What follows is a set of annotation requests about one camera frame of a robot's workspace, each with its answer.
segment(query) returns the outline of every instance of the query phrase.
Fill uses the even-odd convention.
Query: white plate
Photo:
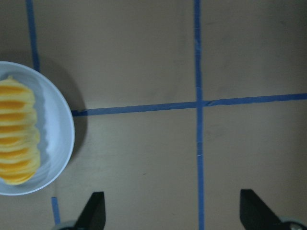
[[[0,179],[0,194],[15,196],[42,189],[61,174],[71,157],[75,131],[71,110],[51,81],[27,66],[0,61],[0,80],[9,75],[33,90],[36,126],[41,135],[38,144],[41,166],[36,174],[21,185],[7,185]]]

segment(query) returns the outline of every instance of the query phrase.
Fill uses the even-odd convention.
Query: painter's tape
[[[307,93],[299,93],[299,94],[286,94],[286,95],[260,96],[260,97],[242,97],[242,98],[220,99],[220,100],[214,100],[214,101],[203,101],[203,106],[209,107],[209,106],[217,106],[217,105],[284,102],[284,101],[296,101],[296,100],[306,100],[306,99],[307,99]]]
[[[201,0],[194,0],[194,54],[197,110],[197,175],[198,175],[198,222],[199,230],[205,228],[204,177],[203,177],[203,104],[201,82]]]
[[[36,44],[36,30],[35,30],[35,19],[32,0],[26,0],[27,16],[28,16],[28,27],[30,34],[30,43],[32,50],[32,61],[33,67],[36,71],[40,71],[40,63]]]
[[[53,218],[54,218],[54,223],[60,224],[61,219],[59,217],[59,205],[58,205],[58,199],[56,196],[53,196],[51,198],[51,204],[52,204],[52,211],[53,211]]]
[[[82,111],[73,110],[73,116],[89,116],[89,115],[105,115],[105,114],[124,114],[160,110],[173,110],[173,109],[190,109],[195,108],[196,102],[183,102],[183,103],[167,103],[167,104],[151,104],[151,105],[136,105],[127,107],[113,107],[113,108],[100,108],[100,109],[87,109]]]

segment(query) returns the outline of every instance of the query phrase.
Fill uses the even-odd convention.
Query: orange flesh
[[[15,113],[15,114],[0,114],[0,121],[16,121],[24,119],[25,114]]]
[[[20,156],[20,155],[27,153],[28,150],[29,150],[29,148],[24,148],[24,149],[12,151],[12,152],[0,152],[0,159],[14,158],[14,157],[17,157],[17,156]]]
[[[0,109],[21,109],[24,105],[24,102],[19,101],[3,101],[0,102]]]
[[[34,174],[35,174],[35,172],[21,173],[21,174],[15,174],[15,175],[6,175],[6,174],[0,173],[0,177],[3,180],[10,180],[10,181],[18,182],[18,181],[22,181],[22,180],[27,180],[28,178],[30,178]]]
[[[26,126],[0,126],[0,133],[10,133],[24,130]]]
[[[9,85],[1,85],[0,86],[0,95],[1,94],[14,94],[14,93],[21,93],[25,90],[23,88],[17,86],[9,86]]]
[[[0,170],[5,172],[17,172],[19,170],[22,170],[29,163],[31,163],[30,160],[21,161],[15,164],[0,163]]]
[[[10,145],[13,144],[22,138],[0,138],[0,145]]]

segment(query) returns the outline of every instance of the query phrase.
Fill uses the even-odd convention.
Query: plate rim
[[[73,147],[74,147],[74,143],[75,143],[75,126],[74,126],[74,121],[73,121],[73,117],[72,117],[72,113],[71,113],[71,109],[65,99],[65,97],[63,96],[63,94],[61,93],[61,91],[52,83],[52,81],[50,81],[47,77],[45,77],[43,74],[41,74],[40,72],[36,71],[35,69],[32,69],[28,66],[25,66],[23,64],[19,64],[19,63],[15,63],[15,62],[10,62],[10,61],[0,61],[0,66],[4,64],[7,65],[12,65],[12,66],[18,66],[20,68],[25,69],[26,71],[29,71],[31,73],[33,73],[34,75],[38,75],[42,80],[44,80],[48,85],[50,85],[52,87],[52,89],[60,96],[60,98],[62,99],[63,103],[64,103],[64,107],[65,107],[65,113],[67,113],[68,117],[69,117],[69,121],[70,121],[70,126],[71,126],[71,143],[70,143],[70,152],[65,160],[65,163],[63,164],[62,168],[58,171],[58,173],[51,179],[49,180],[46,184],[36,188],[36,189],[32,189],[29,190],[27,192],[22,192],[22,193],[3,193],[0,191],[0,195],[5,195],[5,196],[21,196],[21,195],[25,195],[25,194],[30,194],[30,193],[34,193],[38,190],[41,190],[45,187],[47,187],[49,184],[51,184],[52,182],[54,182],[58,176],[64,171],[64,169],[66,168],[69,160],[71,159],[71,155],[73,152]]]

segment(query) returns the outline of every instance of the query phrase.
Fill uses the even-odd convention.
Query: blue tape
[[[54,223],[60,224],[61,219],[59,217],[59,205],[58,205],[58,199],[56,196],[53,196],[51,198],[51,204],[52,204],[52,211],[53,211],[53,218],[54,218]]]
[[[33,67],[36,71],[40,71],[40,63],[36,45],[36,31],[35,31],[35,19],[34,19],[34,10],[32,0],[26,0],[27,16],[28,16],[28,26],[30,34],[30,43],[32,50],[32,61]]]
[[[201,0],[194,0],[194,52],[197,110],[197,174],[198,174],[198,221],[199,230],[205,229],[204,172],[203,172],[203,104],[201,82]]]
[[[150,104],[150,105],[136,105],[127,107],[112,107],[112,108],[97,108],[86,109],[82,111],[72,110],[73,116],[90,116],[90,115],[106,115],[106,114],[124,114],[124,113],[137,113],[137,112],[149,112],[160,110],[173,110],[173,109],[191,109],[198,108],[198,130],[197,130],[197,142],[202,142],[202,110],[200,110],[199,104],[201,102],[202,107],[211,107],[218,105],[236,105],[236,104],[251,104],[251,103],[268,103],[268,102],[282,102],[282,101],[296,101],[307,100],[307,93],[300,94],[286,94],[286,95],[274,95],[274,96],[260,96],[260,97],[242,97],[242,98],[230,98],[219,99],[213,101],[200,101],[202,92],[197,94],[198,100],[196,102],[182,102],[182,103],[166,103],[166,104]]]
[[[72,110],[73,116],[89,116],[89,115],[105,115],[105,114],[124,114],[172,109],[190,109],[195,108],[196,102],[168,103],[168,104],[152,104],[152,105],[136,105],[127,107],[99,108],[87,109],[82,111]]]
[[[209,106],[217,106],[217,105],[284,102],[284,101],[296,101],[296,100],[307,100],[307,93],[261,96],[261,97],[243,97],[243,98],[220,99],[220,100],[214,100],[214,101],[203,101],[203,106],[209,107]]]

